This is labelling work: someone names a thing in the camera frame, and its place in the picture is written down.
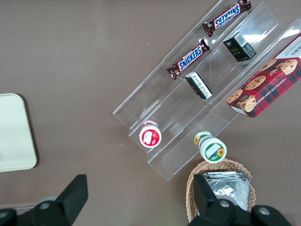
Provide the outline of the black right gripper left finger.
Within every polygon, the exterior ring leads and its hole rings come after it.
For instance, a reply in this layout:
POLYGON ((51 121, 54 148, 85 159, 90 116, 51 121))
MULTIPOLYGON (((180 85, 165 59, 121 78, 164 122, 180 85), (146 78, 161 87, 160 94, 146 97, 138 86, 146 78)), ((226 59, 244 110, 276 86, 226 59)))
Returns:
POLYGON ((34 226, 71 226, 87 200, 87 176, 77 175, 55 200, 46 200, 34 207, 32 223, 34 226))

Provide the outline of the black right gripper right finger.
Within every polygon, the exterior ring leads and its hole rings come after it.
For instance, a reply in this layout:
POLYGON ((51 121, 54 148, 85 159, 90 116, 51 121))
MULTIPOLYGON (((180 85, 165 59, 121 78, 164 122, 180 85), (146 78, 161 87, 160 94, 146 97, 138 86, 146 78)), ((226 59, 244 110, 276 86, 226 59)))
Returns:
POLYGON ((193 189, 199 215, 189 223, 190 226, 250 225, 250 213, 229 200, 218 199, 203 175, 194 176, 193 189))

